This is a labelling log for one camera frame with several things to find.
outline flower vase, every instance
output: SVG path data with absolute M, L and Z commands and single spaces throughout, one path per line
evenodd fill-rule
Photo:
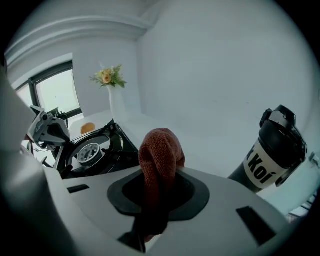
M 117 84 L 115 87 L 108 85 L 107 88 L 109 91 L 110 109 L 114 122 L 118 123 L 127 121 L 128 113 L 126 111 L 124 98 L 121 94 L 122 88 Z

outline white label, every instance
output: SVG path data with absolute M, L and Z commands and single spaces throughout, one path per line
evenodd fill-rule
M 260 189 L 266 189 L 288 171 L 271 159 L 258 139 L 245 157 L 243 166 L 250 181 Z

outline black stove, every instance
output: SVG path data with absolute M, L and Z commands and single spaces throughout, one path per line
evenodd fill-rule
M 137 148 L 113 120 L 61 147 L 56 161 L 63 179 L 113 173 L 139 165 Z

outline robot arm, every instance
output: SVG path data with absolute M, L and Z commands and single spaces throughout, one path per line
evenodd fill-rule
M 46 113 L 44 108 L 30 106 L 36 114 L 27 135 L 42 149 L 54 151 L 54 147 L 61 147 L 70 142 L 70 133 L 65 122 Z

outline water bottle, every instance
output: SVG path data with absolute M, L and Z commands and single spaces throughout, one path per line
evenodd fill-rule
M 280 105 L 267 109 L 259 137 L 240 166 L 228 177 L 254 193 L 281 186 L 306 159 L 308 147 L 296 127 L 296 115 Z

